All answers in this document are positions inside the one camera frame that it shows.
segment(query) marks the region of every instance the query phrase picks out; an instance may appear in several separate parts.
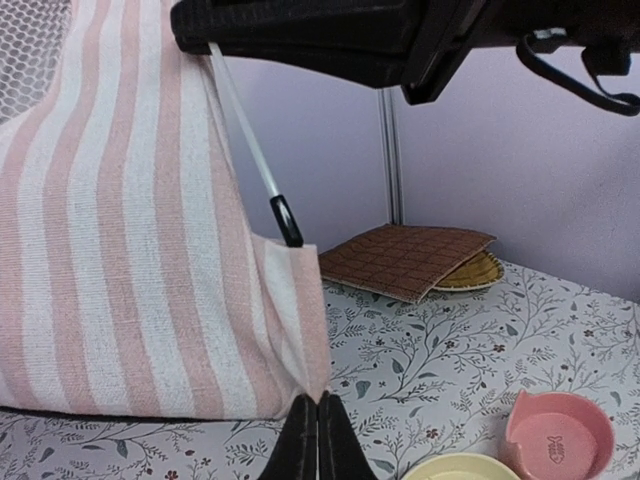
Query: leaf pattern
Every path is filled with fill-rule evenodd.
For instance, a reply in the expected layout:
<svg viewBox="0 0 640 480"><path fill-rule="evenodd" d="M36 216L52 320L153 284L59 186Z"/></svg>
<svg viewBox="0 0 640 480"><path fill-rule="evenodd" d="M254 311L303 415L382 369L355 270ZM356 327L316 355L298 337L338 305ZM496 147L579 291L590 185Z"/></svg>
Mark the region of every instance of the leaf pattern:
<svg viewBox="0 0 640 480"><path fill-rule="evenodd" d="M483 292L420 305L325 284L332 389L380 480L455 451L495 454L518 391L611 415L605 480L640 479L640 307L505 263ZM84 422L0 413L0 478L257 478L280 422Z"/></svg>

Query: metal post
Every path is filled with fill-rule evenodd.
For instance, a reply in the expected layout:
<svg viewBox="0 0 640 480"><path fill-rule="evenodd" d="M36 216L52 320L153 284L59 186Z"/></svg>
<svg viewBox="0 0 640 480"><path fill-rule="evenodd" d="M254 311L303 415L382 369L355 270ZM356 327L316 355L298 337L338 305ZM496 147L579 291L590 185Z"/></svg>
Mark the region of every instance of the metal post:
<svg viewBox="0 0 640 480"><path fill-rule="evenodd" d="M378 106L380 108L382 149L387 180L389 222L393 225L404 225L400 144L393 106L393 92L390 88L378 90Z"/></svg>

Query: bowl rim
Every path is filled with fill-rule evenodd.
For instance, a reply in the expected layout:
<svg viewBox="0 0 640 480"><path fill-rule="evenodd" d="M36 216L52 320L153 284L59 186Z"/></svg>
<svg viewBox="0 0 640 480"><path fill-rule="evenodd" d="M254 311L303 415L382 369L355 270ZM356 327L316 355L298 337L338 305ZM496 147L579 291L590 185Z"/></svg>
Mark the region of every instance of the bowl rim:
<svg viewBox="0 0 640 480"><path fill-rule="evenodd" d="M444 455L434 455L433 457L428 458L427 460L425 460L424 462L420 462L417 465L414 465L410 470L407 471L407 473L405 473L401 480L409 480L409 477L411 475L413 475L418 469L424 467L425 465L428 465L432 462L435 462L437 460L442 460L442 459L447 459L447 458L455 458L455 457L466 457L466 458L473 458L473 459L477 459L477 460L481 460L481 461L485 461L488 463L491 463L492 465L498 467L498 468L502 468L504 470L504 472L508 475L511 475L512 480L520 480L520 477L518 477L515 472L513 470L511 470L511 468L509 468L507 465L505 465L504 463L502 463L501 461L490 457L489 455L485 455L482 453L471 453L471 452L453 452L453 453L445 453Z"/></svg>

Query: striped towel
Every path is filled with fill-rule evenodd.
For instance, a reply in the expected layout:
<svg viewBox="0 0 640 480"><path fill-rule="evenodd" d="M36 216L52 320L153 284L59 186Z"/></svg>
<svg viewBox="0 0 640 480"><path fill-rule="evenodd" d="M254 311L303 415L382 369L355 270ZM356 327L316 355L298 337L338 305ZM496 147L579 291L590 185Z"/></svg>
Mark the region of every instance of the striped towel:
<svg viewBox="0 0 640 480"><path fill-rule="evenodd" d="M253 235L207 62L169 0L75 0L0 128L0 405L276 418L329 381L314 247Z"/></svg>

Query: pink cup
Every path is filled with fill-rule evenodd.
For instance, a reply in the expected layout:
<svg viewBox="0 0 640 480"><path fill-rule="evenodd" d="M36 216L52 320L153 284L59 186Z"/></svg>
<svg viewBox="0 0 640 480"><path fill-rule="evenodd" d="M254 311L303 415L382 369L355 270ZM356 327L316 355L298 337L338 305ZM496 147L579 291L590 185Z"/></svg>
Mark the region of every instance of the pink cup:
<svg viewBox="0 0 640 480"><path fill-rule="evenodd" d="M501 460L523 480L589 480L611 461L607 415L571 393L520 392L507 424Z"/></svg>

